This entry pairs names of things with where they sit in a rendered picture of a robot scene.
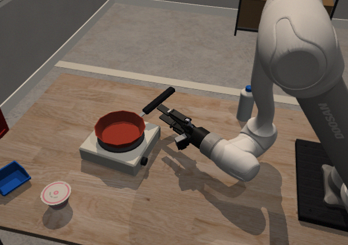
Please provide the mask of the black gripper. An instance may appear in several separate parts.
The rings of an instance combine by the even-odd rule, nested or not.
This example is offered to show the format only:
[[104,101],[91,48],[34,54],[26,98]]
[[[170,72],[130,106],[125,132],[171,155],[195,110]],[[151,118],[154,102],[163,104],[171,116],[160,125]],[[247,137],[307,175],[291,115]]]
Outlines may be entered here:
[[200,149],[200,144],[204,137],[210,132],[203,127],[195,127],[191,124],[192,119],[173,109],[170,110],[163,104],[160,104],[157,109],[163,114],[159,117],[162,121],[170,125],[170,128],[179,135],[192,135],[190,143]]

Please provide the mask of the yogurt cup with cream lid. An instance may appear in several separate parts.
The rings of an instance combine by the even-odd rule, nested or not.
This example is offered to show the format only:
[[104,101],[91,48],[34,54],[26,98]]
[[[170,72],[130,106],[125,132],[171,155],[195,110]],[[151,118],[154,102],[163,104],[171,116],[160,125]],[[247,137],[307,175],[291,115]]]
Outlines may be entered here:
[[71,187],[63,181],[47,185],[41,192],[41,200],[54,210],[61,210],[68,204]]

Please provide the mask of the red frying pan with black handle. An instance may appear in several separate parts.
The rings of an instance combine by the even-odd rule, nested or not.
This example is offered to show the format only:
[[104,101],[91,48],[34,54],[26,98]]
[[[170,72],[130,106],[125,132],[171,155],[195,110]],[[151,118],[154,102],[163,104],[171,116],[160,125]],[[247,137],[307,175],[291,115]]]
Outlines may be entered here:
[[174,90],[170,86],[143,108],[143,111],[139,115],[125,110],[110,112],[104,115],[94,126],[95,135],[109,147],[120,149],[133,145],[145,130],[145,123],[142,116],[149,114],[173,93]]

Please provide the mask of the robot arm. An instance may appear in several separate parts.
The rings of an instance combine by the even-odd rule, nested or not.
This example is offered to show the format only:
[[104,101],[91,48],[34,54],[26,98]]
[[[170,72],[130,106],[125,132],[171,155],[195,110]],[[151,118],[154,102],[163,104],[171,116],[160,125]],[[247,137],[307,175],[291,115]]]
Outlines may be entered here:
[[258,114],[234,139],[207,134],[200,152],[228,175],[243,182],[252,180],[260,170],[257,157],[277,138],[273,124],[275,83],[296,98],[334,165],[321,167],[323,203],[348,213],[348,89],[342,78],[345,62],[323,1],[267,0],[260,20],[251,73]]

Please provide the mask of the blue plastic bin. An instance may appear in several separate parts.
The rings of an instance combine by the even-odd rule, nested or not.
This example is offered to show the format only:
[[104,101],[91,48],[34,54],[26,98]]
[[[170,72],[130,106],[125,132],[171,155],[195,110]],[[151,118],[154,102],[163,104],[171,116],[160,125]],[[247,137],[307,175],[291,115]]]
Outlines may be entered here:
[[7,196],[30,179],[26,170],[14,160],[0,169],[0,194]]

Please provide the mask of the white bottle with blue cap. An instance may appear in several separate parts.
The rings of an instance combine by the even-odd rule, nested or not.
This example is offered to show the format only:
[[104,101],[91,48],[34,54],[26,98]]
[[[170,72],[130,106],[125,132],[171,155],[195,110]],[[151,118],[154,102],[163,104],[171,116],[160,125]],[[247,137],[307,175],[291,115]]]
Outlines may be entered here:
[[241,90],[239,106],[236,118],[242,122],[247,122],[251,118],[254,105],[254,98],[251,92],[251,85]]

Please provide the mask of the beige hot plate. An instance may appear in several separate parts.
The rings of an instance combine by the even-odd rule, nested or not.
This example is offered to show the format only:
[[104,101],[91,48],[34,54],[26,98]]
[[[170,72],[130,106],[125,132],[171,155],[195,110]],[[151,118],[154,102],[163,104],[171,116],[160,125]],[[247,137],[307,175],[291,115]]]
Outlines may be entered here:
[[81,158],[107,168],[136,176],[146,166],[148,156],[161,136],[161,127],[145,123],[142,136],[133,145],[124,148],[107,146],[95,135],[95,130],[79,147]]

